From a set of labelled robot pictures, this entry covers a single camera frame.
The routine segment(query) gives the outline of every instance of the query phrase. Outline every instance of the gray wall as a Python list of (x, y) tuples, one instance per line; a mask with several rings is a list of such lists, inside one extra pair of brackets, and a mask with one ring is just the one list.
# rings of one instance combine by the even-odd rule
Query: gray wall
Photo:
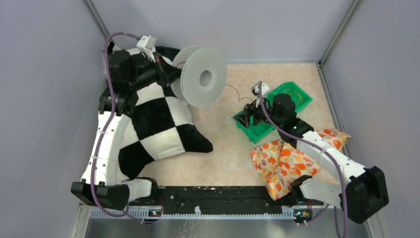
[(104, 90), (102, 45), (80, 0), (0, 1), (0, 233), (68, 237)]
[(353, 0), (93, 2), (111, 33), (152, 34), (158, 44), (180, 48), (212, 46), (229, 62), (290, 62), (318, 61)]
[(355, 160), (385, 171), (393, 237), (418, 237), (420, 1), (366, 0), (326, 63)]

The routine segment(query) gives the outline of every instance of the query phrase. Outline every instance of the green tray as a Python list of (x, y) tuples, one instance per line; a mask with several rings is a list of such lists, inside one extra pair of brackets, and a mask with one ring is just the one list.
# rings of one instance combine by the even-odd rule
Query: green tray
[[(268, 101), (270, 101), (270, 103), (273, 103), (274, 96), (280, 93), (287, 93), (292, 97), (292, 101), (296, 104), (297, 113), (302, 111), (313, 100), (305, 91), (303, 91), (294, 82), (286, 82), (278, 86), (276, 89), (274, 89), (267, 95)], [(232, 118), (234, 118), (241, 112), (242, 111), (238, 112)], [(258, 125), (252, 126), (254, 122), (253, 117), (251, 117), (251, 126), (249, 128), (245, 128), (236, 120), (234, 121), (236, 122), (238, 128), (243, 130), (243, 132), (248, 136), (249, 141), (252, 141), (254, 144), (258, 143), (261, 139), (270, 134), (272, 130), (274, 130), (274, 127), (272, 125), (267, 124), (265, 122), (260, 122)]]

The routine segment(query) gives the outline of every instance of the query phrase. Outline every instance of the floral fabric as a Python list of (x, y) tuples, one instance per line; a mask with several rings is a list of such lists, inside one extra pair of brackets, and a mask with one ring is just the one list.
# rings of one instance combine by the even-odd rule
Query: floral fabric
[[(318, 134), (341, 150), (350, 138), (342, 130), (324, 129)], [(311, 157), (295, 149), (283, 140), (267, 143), (251, 151), (254, 166), (264, 181), (273, 200), (285, 196), (291, 191), (290, 184), (302, 175), (313, 176), (321, 168)]]

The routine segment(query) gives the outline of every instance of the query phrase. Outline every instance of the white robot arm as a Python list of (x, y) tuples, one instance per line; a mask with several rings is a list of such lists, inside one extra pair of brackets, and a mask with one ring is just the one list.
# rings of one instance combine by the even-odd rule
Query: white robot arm
[[(382, 170), (378, 167), (368, 169), (325, 142), (312, 126), (297, 117), (296, 105), (288, 94), (274, 96), (272, 104), (264, 112), (263, 108), (265, 109), (266, 106), (263, 107), (262, 104), (266, 103), (264, 95), (268, 90), (268, 86), (264, 83), (261, 83), (261, 86), (260, 83), (254, 85), (251, 88), (252, 93), (256, 96), (261, 95), (263, 102), (258, 98), (251, 104), (245, 105), (243, 112), (234, 119), (248, 128), (251, 126), (251, 117), (253, 117), (253, 125), (257, 125), (261, 121), (269, 122), (267, 116), (270, 115), (270, 123), (274, 123), (279, 129), (294, 137), (279, 133), (285, 142), (309, 155), (337, 181), (340, 181), (336, 165), (327, 154), (333, 157), (343, 175), (342, 185), (345, 188), (348, 217), (354, 222), (364, 222), (389, 203), (385, 175)], [(302, 176), (295, 180), (292, 183), (291, 194), (300, 201), (315, 199), (343, 208), (341, 185), (324, 182), (311, 176)]]
[[(71, 192), (88, 205), (97, 205), (91, 184), (94, 185), (99, 203), (104, 208), (114, 210), (123, 210), (130, 201), (150, 196), (153, 188), (157, 187), (151, 178), (129, 180), (121, 172), (118, 154), (138, 100), (137, 91), (155, 82), (167, 86), (180, 78), (181, 69), (168, 64), (161, 55), (153, 52), (156, 41), (154, 37), (136, 39), (139, 40), (137, 48), (141, 54), (117, 51), (108, 57), (115, 112), (112, 114), (111, 90), (107, 88), (100, 98), (97, 136), (88, 165), (81, 180), (73, 182), (71, 187)], [(110, 116), (111, 121), (104, 130)]]

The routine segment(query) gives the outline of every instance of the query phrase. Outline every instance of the plastic spool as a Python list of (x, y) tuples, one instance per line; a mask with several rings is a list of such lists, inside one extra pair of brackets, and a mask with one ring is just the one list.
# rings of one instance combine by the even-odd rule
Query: plastic spool
[(173, 60), (172, 65), (178, 64), (181, 77), (171, 84), (176, 97), (195, 107), (206, 107), (219, 99), (227, 82), (227, 64), (218, 50), (188, 46)]

